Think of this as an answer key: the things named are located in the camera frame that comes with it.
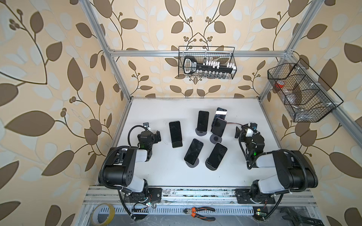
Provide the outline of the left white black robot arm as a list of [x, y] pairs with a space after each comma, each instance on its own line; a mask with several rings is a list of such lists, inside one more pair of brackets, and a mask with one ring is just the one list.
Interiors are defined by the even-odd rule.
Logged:
[[99, 183], [118, 192], [120, 202], [137, 221], [137, 213], [156, 208], [161, 201], [162, 188], [150, 188], [146, 179], [135, 176], [135, 164], [146, 163], [152, 157], [154, 144], [161, 142], [160, 131], [151, 131], [148, 124], [133, 126], [127, 135], [127, 145], [112, 147], [99, 172]]

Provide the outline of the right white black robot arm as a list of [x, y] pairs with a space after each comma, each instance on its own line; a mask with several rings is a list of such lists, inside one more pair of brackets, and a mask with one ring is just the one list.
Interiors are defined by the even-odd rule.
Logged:
[[267, 205], [268, 201], [272, 201], [274, 196], [279, 196], [268, 213], [256, 213], [256, 220], [269, 219], [285, 194], [299, 193], [318, 186], [318, 178], [313, 167], [300, 151], [279, 149], [264, 152], [265, 139], [257, 130], [256, 123], [236, 127], [235, 138], [245, 157], [248, 170], [256, 168], [276, 170], [276, 174], [273, 176], [254, 180], [248, 191], [237, 189], [235, 192], [238, 202], [264, 205]]

